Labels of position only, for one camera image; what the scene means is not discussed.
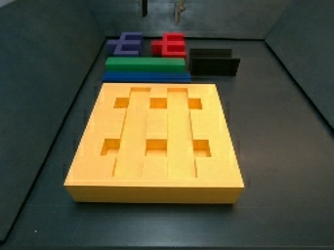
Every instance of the blue bar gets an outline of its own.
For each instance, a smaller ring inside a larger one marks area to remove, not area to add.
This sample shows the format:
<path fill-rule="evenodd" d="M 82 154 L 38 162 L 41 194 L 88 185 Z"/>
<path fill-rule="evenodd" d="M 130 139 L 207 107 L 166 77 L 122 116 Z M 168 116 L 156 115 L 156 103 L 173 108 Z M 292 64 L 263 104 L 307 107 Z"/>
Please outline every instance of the blue bar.
<path fill-rule="evenodd" d="M 191 74 L 184 73 L 154 73 L 154 72 L 105 72 L 102 82 L 166 82 L 191 83 Z"/>

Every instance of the green bar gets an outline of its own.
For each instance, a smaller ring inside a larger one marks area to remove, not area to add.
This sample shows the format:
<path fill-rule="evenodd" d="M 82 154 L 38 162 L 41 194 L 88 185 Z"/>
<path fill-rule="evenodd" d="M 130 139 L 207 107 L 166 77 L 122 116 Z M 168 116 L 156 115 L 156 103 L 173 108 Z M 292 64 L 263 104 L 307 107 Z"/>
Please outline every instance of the green bar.
<path fill-rule="evenodd" d="M 185 72 L 184 59 L 173 58 L 108 58 L 105 71 Z"/>

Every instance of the toy block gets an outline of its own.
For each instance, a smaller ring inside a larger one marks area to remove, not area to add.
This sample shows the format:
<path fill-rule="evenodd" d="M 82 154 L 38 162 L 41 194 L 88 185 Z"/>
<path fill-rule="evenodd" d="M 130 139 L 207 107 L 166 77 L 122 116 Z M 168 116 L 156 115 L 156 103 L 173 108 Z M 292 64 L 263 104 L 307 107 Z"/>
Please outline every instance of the toy block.
<path fill-rule="evenodd" d="M 102 82 L 184 82 L 191 83 L 191 74 L 150 72 L 105 72 Z"/>
<path fill-rule="evenodd" d="M 240 59 L 233 59 L 229 49 L 191 49 L 189 71 L 192 75 L 235 76 Z"/>
<path fill-rule="evenodd" d="M 162 58 L 185 58 L 185 41 L 182 33 L 164 33 L 162 39 L 150 41 L 150 54 Z"/>
<path fill-rule="evenodd" d="M 122 32 L 118 40 L 106 41 L 106 53 L 113 57 L 137 57 L 141 32 Z"/>
<path fill-rule="evenodd" d="M 244 189 L 213 84 L 102 84 L 64 187 L 77 202 L 235 203 Z"/>
<path fill-rule="evenodd" d="M 185 72 L 184 59 L 164 58 L 108 58 L 105 71 L 126 72 Z"/>

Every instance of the blue block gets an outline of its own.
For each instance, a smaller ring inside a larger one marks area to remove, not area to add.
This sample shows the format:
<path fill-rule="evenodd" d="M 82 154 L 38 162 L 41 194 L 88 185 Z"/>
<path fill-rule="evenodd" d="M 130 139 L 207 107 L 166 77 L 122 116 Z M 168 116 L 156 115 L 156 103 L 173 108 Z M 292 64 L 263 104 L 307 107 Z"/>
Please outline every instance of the blue block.
<path fill-rule="evenodd" d="M 105 72 L 102 82 L 156 82 L 156 83 L 191 83 L 191 74 L 154 73 L 154 72 Z"/>
<path fill-rule="evenodd" d="M 113 57 L 137 57 L 140 54 L 141 32 L 122 32 L 118 40 L 106 41 L 106 53 Z"/>

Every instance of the table surface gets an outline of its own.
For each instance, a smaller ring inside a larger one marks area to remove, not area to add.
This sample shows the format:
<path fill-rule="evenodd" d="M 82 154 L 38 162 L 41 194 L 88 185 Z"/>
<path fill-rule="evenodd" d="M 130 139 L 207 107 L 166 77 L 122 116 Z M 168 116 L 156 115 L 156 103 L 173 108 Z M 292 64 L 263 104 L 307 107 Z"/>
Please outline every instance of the table surface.
<path fill-rule="evenodd" d="M 2 247 L 334 246 L 332 130 L 261 42 L 187 43 L 231 48 L 241 59 L 236 77 L 193 78 L 217 87 L 247 186 L 237 203 L 72 200 L 62 183 L 100 89 L 102 51 Z"/>

